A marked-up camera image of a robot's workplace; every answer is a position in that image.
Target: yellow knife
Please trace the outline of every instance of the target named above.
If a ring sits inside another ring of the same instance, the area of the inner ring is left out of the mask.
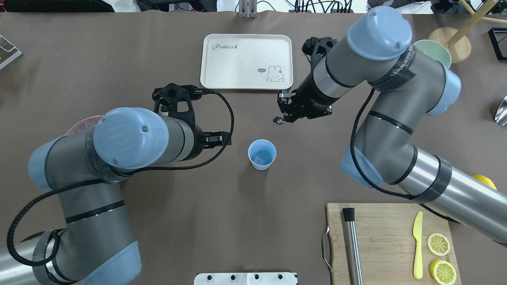
[[[412,235],[415,238],[415,259],[414,259],[414,277],[417,279],[422,278],[422,212],[419,211],[414,221],[414,229]]]

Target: lemon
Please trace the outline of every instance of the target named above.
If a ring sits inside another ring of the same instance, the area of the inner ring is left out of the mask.
[[[480,182],[486,184],[487,186],[497,190],[495,184],[493,183],[493,181],[491,181],[491,179],[485,177],[484,175],[480,175],[480,174],[474,174],[472,175],[473,178],[479,180]]]
[[[426,242],[429,251],[438,256],[445,256],[451,250],[451,243],[443,234],[433,233],[429,235]]]
[[[445,260],[434,260],[429,266],[429,272],[440,285],[452,285],[456,282],[456,270]]]

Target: black cap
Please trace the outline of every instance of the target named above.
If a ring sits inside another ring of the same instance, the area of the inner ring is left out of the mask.
[[[343,208],[342,212],[346,222],[354,222],[354,208]]]

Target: cable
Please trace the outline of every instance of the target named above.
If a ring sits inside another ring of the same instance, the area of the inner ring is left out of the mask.
[[[192,165],[192,166],[178,166],[178,167],[150,166],[150,167],[139,168],[139,169],[136,169],[136,170],[133,170],[133,171],[130,171],[130,172],[126,172],[126,173],[122,173],[122,174],[124,174],[124,175],[133,175],[135,173],[139,173],[139,172],[143,172],[143,171],[148,171],[148,170],[190,170],[190,169],[195,169],[197,167],[204,166],[204,165],[210,163],[211,161],[215,160],[224,151],[224,149],[227,146],[227,144],[231,141],[232,132],[234,130],[234,113],[232,112],[232,108],[229,105],[229,102],[227,102],[227,100],[225,99],[225,97],[222,94],[220,94],[220,92],[215,91],[215,90],[210,90],[209,93],[210,94],[216,94],[216,95],[218,95],[220,97],[220,99],[222,99],[222,101],[225,103],[225,105],[229,109],[229,113],[231,114],[231,129],[229,131],[229,138],[224,143],[224,145],[220,148],[220,150],[212,158],[206,160],[205,162],[202,162],[202,163],[199,163],[199,164],[196,164],[196,165]]]
[[[74,183],[74,184],[64,186],[64,187],[58,188],[56,190],[50,191],[48,193],[44,193],[44,194],[40,195],[39,197],[35,198],[34,200],[32,200],[30,203],[28,203],[16,215],[16,217],[12,221],[12,223],[9,227],[9,230],[7,232],[7,250],[9,251],[12,258],[14,258],[14,260],[16,260],[17,262],[24,264],[24,265],[28,265],[28,266],[41,266],[41,265],[44,265],[44,264],[50,262],[51,260],[53,260],[56,256],[56,253],[58,252],[58,246],[60,245],[60,236],[58,234],[56,234],[55,231],[53,231],[51,233],[51,236],[55,239],[55,243],[53,246],[53,251],[48,258],[46,258],[44,260],[39,260],[39,261],[32,261],[32,260],[26,259],[26,258],[22,257],[21,255],[19,255],[19,253],[16,251],[16,248],[14,247],[14,232],[16,231],[16,227],[18,226],[19,222],[35,204],[39,203],[40,201],[42,201],[48,197],[51,197],[53,195],[56,195],[56,194],[59,194],[59,193],[62,193],[62,192],[65,192],[65,191],[68,191],[68,190],[71,190],[74,188],[88,186],[88,185],[94,185],[94,184],[100,184],[100,183],[104,183],[104,182],[105,181],[102,179],[93,179],[93,180],[87,180],[87,181]]]
[[[287,4],[289,4],[290,6],[292,6],[292,8],[295,8],[295,7],[296,7],[296,6],[294,6],[294,4],[292,4],[292,3],[291,3],[291,2],[289,2],[288,0],[285,0],[285,2],[286,2]]]
[[[184,11],[196,11],[196,10],[194,10],[193,8],[192,8],[191,10],[187,10],[187,9],[183,9],[183,8],[181,8],[180,6],[178,6],[178,9],[181,9],[181,10],[184,10]]]
[[[204,166],[204,165],[210,163],[211,161],[215,160],[224,151],[224,149],[226,148],[226,146],[228,145],[228,143],[231,141],[232,133],[234,131],[234,113],[232,111],[231,105],[229,104],[229,102],[227,102],[227,100],[225,99],[225,97],[222,94],[220,94],[220,92],[215,91],[215,90],[210,90],[209,93],[210,94],[216,94],[216,95],[218,95],[220,97],[220,99],[222,99],[222,101],[225,103],[225,105],[229,109],[229,113],[231,114],[231,129],[229,131],[229,138],[224,143],[224,145],[220,148],[220,150],[212,158],[208,159],[205,162],[202,162],[202,163],[199,163],[199,164],[196,164],[196,165],[192,165],[192,166],[182,166],[182,167],[161,167],[161,166],[158,166],[158,167],[143,167],[143,168],[136,169],[136,170],[130,171],[128,173],[123,173],[123,174],[125,174],[125,175],[132,175],[132,174],[135,174],[135,173],[138,173],[138,172],[142,172],[142,171],[147,171],[147,170],[189,170],[189,169],[195,169],[195,168]],[[53,252],[51,253],[51,255],[48,258],[43,259],[43,260],[39,260],[39,261],[32,261],[32,260],[26,259],[26,258],[22,257],[21,255],[19,255],[19,253],[16,251],[16,248],[14,246],[14,233],[16,231],[16,228],[17,228],[19,222],[21,221],[21,219],[26,215],[26,213],[35,204],[39,203],[40,201],[42,201],[42,200],[44,200],[44,199],[46,199],[48,197],[51,197],[53,195],[60,194],[62,192],[65,192],[65,191],[68,191],[68,190],[71,190],[71,189],[75,189],[75,188],[78,188],[78,187],[89,186],[89,185],[100,184],[100,183],[105,183],[105,181],[102,180],[102,179],[93,179],[93,180],[87,180],[87,181],[82,181],[82,182],[74,183],[74,184],[67,185],[67,186],[55,189],[53,191],[44,193],[43,195],[40,195],[39,197],[35,198],[30,203],[28,203],[16,215],[16,217],[12,221],[12,223],[11,223],[11,225],[9,227],[9,230],[7,232],[7,250],[9,251],[9,254],[12,256],[12,258],[14,258],[14,260],[16,260],[17,262],[19,262],[21,264],[24,264],[24,265],[28,265],[28,266],[41,266],[41,265],[44,265],[44,264],[50,262],[51,260],[53,260],[55,258],[55,256],[56,256],[57,252],[58,252],[58,247],[60,245],[60,237],[59,237],[59,235],[55,231],[53,231],[51,233],[51,236],[55,239],[55,243],[54,243],[54,246],[53,246]]]
[[[275,11],[275,12],[276,12],[276,10],[275,10],[275,8],[273,7],[273,5],[271,5],[271,3],[267,2],[267,1],[262,0],[262,1],[257,2],[257,4],[262,3],[262,2],[267,3],[269,6],[271,6],[271,9],[273,9],[273,11]]]
[[[322,3],[322,1],[321,1],[321,0],[318,0],[318,2],[320,3],[320,6],[322,7],[322,11],[324,11],[324,4]]]
[[[386,189],[382,189],[380,188],[379,186],[377,186],[375,183],[373,183],[366,175],[365,173],[363,172],[363,170],[361,169],[361,167],[359,166],[359,163],[357,162],[357,157],[355,155],[355,150],[354,150],[354,143],[355,143],[355,135],[356,135],[356,132],[357,132],[357,125],[359,124],[359,119],[361,117],[361,115],[363,114],[366,106],[368,105],[368,103],[370,103],[370,100],[372,99],[373,97],[373,93],[375,92],[375,89],[372,88],[372,90],[370,91],[370,94],[368,95],[368,98],[366,98],[366,101],[363,103],[363,105],[361,106],[361,108],[359,109],[359,112],[357,113],[357,116],[355,117],[355,120],[354,120],[354,125],[352,127],[352,134],[350,135],[350,154],[352,155],[352,161],[354,162],[354,165],[355,165],[355,168],[357,169],[357,171],[359,172],[359,174],[361,174],[361,177],[370,185],[372,186],[373,188],[377,189],[378,191],[382,192],[382,193],[385,193],[385,194],[388,194],[388,195],[392,195],[392,196],[396,196],[396,197],[402,197],[402,198],[406,198],[406,199],[413,199],[414,196],[412,195],[407,195],[407,194],[402,194],[402,193],[398,193],[398,192],[393,192],[393,191],[389,191],[389,190],[386,190]],[[442,219],[445,219],[447,221],[451,221],[451,222],[455,222],[455,223],[458,223],[456,220],[450,218],[450,217],[446,217],[432,209],[430,209],[428,206],[424,205],[424,204],[419,204],[421,205],[423,208],[425,208],[426,210],[430,211],[431,213],[437,215],[438,217],[442,218]]]
[[[428,1],[431,1],[431,0],[422,0],[422,1],[409,0],[410,3],[415,4],[415,5],[422,5]]]
[[[308,5],[310,4],[310,2],[312,2],[312,9],[313,9],[313,12],[314,13],[317,13],[316,10],[315,10],[315,6],[313,5],[313,0],[309,0],[306,2],[306,9],[305,9],[305,12],[308,13]]]
[[[335,4],[338,4],[338,11],[340,11],[340,9],[343,9],[343,5],[341,4],[341,2],[339,2],[339,1],[333,1],[333,2],[334,3],[329,4],[328,8],[325,10],[326,12],[331,7],[331,13],[332,13],[333,12],[333,7],[335,6]]]

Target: black frame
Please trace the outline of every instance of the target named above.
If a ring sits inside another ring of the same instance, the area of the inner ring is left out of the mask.
[[[507,60],[507,51],[504,51],[506,54],[502,53],[500,49],[500,45],[498,44],[498,38],[496,37],[496,33],[506,33],[507,28],[491,28],[488,31],[489,39],[491,40],[491,44],[493,45],[493,49],[495,50],[496,58],[498,60]]]

